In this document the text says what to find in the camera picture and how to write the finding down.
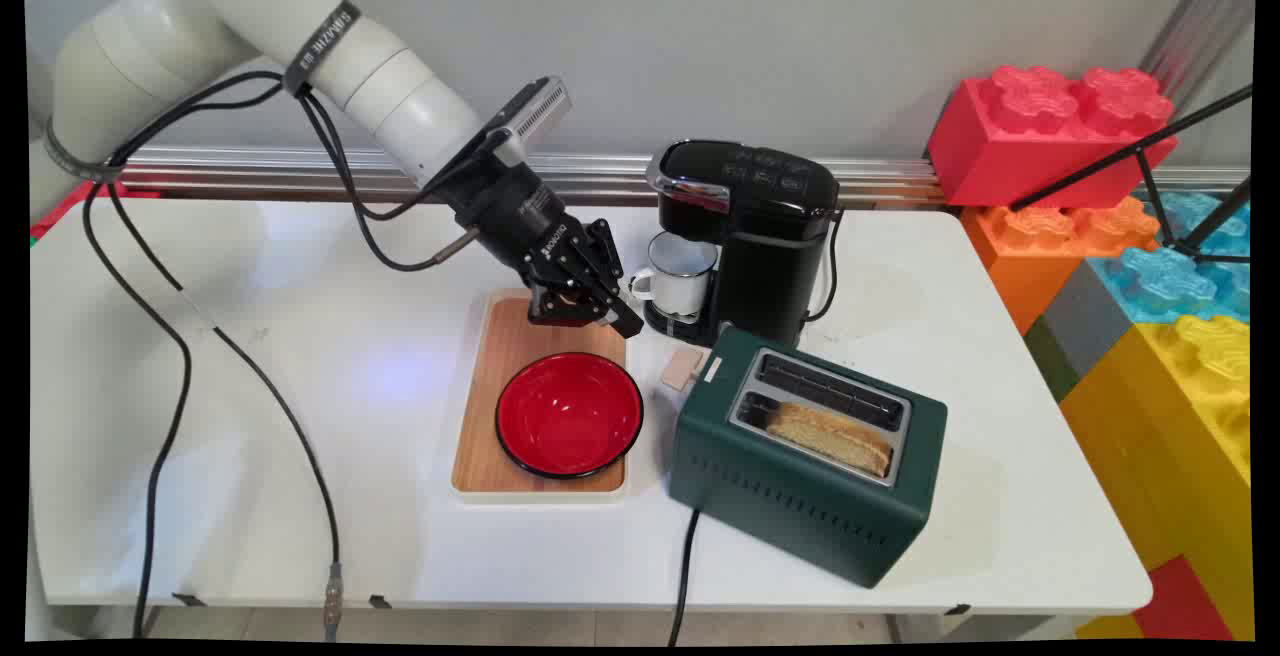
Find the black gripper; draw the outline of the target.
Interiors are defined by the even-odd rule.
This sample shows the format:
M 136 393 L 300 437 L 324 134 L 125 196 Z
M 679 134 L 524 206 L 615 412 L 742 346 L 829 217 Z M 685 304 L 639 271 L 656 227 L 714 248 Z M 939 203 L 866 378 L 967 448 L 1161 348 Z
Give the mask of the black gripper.
M 472 141 L 436 174 L 436 196 L 460 227 L 530 291 L 534 325 L 608 325 L 625 340 L 645 320 L 620 296 L 622 263 L 605 219 L 580 220 L 525 163 L 504 164 Z

